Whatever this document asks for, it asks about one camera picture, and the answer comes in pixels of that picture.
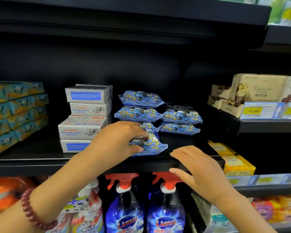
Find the red spray trigger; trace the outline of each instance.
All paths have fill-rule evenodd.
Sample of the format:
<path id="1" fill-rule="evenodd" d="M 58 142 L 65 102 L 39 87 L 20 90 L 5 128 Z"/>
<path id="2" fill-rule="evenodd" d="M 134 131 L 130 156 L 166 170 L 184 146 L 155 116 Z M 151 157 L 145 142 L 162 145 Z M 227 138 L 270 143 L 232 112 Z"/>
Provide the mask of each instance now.
<path id="1" fill-rule="evenodd" d="M 128 189 L 131 186 L 132 179 L 139 176 L 139 174 L 138 173 L 114 173 L 114 174 L 109 174 L 105 176 L 107 180 L 111 179 L 108 185 L 108 190 L 111 189 L 115 180 L 120 181 L 120 187 L 122 189 Z"/>
<path id="2" fill-rule="evenodd" d="M 173 190 L 178 182 L 183 182 L 176 174 L 172 172 L 153 172 L 156 177 L 152 181 L 155 184 L 160 178 L 164 179 L 164 187 L 168 190 Z"/>

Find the limn logo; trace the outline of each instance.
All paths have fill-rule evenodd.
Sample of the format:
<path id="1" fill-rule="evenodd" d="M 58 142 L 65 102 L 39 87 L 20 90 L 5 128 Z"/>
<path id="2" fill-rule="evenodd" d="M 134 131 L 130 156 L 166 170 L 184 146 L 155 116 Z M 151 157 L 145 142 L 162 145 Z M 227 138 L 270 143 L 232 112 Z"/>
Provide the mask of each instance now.
<path id="1" fill-rule="evenodd" d="M 137 217 L 134 215 L 128 215 L 118 222 L 118 229 L 126 229 L 128 227 L 132 227 L 137 222 Z"/>
<path id="2" fill-rule="evenodd" d="M 165 216 L 165 217 L 161 217 L 161 218 L 157 219 L 156 226 L 161 228 L 161 229 L 170 229 L 176 223 L 177 223 L 177 221 L 174 218 L 169 217 L 169 216 Z"/>

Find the right hand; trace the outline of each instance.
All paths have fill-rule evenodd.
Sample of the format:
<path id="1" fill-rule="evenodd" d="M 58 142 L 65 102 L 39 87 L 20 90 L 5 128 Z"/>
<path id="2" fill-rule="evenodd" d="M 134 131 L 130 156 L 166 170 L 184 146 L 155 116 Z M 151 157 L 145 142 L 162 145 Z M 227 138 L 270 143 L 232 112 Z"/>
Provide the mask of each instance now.
<path id="1" fill-rule="evenodd" d="M 193 176 L 178 168 L 169 171 L 215 206 L 240 195 L 229 183 L 217 161 L 197 147 L 184 146 L 173 150 L 170 155 L 178 159 Z"/>

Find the blue wave-patterned package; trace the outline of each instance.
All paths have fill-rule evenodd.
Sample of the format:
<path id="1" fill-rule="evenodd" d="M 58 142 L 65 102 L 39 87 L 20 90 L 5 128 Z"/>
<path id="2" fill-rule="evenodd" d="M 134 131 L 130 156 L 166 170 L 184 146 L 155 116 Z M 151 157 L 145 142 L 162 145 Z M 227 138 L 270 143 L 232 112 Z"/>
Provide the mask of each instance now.
<path id="1" fill-rule="evenodd" d="M 158 121 L 162 114 L 156 109 L 123 106 L 114 114 L 114 117 L 124 121 L 151 123 Z"/>
<path id="2" fill-rule="evenodd" d="M 124 106 L 131 107 L 156 108 L 165 103 L 157 94 L 140 91 L 125 91 L 119 98 Z"/>
<path id="3" fill-rule="evenodd" d="M 200 132 L 199 128 L 194 127 L 192 124 L 176 124 L 176 123 L 168 123 L 162 122 L 158 127 L 159 132 L 170 132 L 170 133 L 178 133 L 178 134 L 186 134 L 186 135 L 194 135 Z"/>
<path id="4" fill-rule="evenodd" d="M 158 132 L 158 129 L 152 124 L 152 123 L 145 123 L 145 122 L 135 122 L 138 124 L 141 128 L 147 130 L 147 129 L 152 129 L 156 132 Z"/>
<path id="5" fill-rule="evenodd" d="M 145 156 L 145 155 L 157 155 L 168 148 L 167 144 L 162 144 L 159 141 L 157 132 L 151 128 L 145 129 L 148 133 L 148 137 L 141 139 L 132 139 L 130 145 L 139 145 L 143 148 L 142 152 L 136 153 L 133 156 Z"/>
<path id="6" fill-rule="evenodd" d="M 168 105 L 163 113 L 163 121 L 178 124 L 198 124 L 203 119 L 191 106 Z"/>

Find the cleaning product bottle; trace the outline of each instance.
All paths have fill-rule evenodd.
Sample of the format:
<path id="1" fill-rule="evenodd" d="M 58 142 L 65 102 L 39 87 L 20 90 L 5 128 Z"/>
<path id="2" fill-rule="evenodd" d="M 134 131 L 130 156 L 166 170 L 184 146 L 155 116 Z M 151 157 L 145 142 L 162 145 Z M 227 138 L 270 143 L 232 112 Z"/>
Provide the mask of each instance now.
<path id="1" fill-rule="evenodd" d="M 98 196 L 99 187 L 96 178 L 73 199 L 75 215 L 71 221 L 72 233 L 105 233 L 102 201 Z"/>
<path id="2" fill-rule="evenodd" d="M 153 172 L 153 184 L 160 178 L 161 193 L 152 194 L 147 216 L 147 232 L 183 233 L 185 211 L 176 192 L 176 183 L 182 180 L 171 172 Z"/>
<path id="3" fill-rule="evenodd" d="M 106 213 L 107 233 L 142 233 L 144 225 L 144 212 L 131 191 L 132 179 L 139 176 L 138 173 L 119 173 L 106 175 L 110 181 L 108 189 L 114 184 L 115 180 L 120 183 L 116 185 L 118 196 L 110 205 Z"/>

